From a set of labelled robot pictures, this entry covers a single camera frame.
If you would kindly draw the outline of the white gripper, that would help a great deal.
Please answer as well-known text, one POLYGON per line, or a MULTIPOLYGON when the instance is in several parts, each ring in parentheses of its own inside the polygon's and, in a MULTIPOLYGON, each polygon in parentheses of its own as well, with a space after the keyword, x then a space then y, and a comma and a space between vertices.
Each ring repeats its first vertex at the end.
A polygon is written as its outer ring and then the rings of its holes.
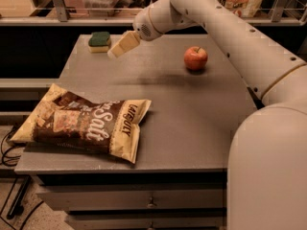
POLYGON ((166 11, 151 4, 139 12, 133 21, 134 31, 126 31, 121 38, 108 50, 110 58, 118 58, 124 53, 136 48, 140 40, 152 41, 166 33, 166 11))

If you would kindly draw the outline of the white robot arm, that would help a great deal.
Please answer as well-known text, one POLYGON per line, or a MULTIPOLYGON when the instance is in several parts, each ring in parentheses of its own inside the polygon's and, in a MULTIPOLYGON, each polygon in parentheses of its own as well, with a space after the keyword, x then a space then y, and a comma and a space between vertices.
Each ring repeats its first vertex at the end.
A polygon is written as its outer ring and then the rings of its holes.
POLYGON ((237 129, 227 165, 227 230, 307 230, 307 64, 218 0, 158 0, 136 15, 112 58, 202 26, 263 103, 237 129))

